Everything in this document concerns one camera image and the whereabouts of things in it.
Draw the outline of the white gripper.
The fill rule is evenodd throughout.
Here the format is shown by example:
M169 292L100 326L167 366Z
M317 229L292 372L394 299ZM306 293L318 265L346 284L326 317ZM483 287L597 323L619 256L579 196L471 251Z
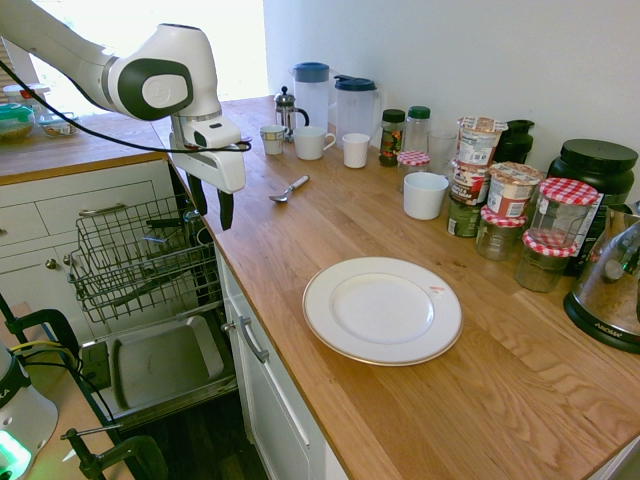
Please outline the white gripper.
M171 148L174 165L188 173L188 184L193 204L201 216L207 214L208 205L202 181L216 187L219 219L223 231L232 226L234 194L246 185L243 154L239 151Z

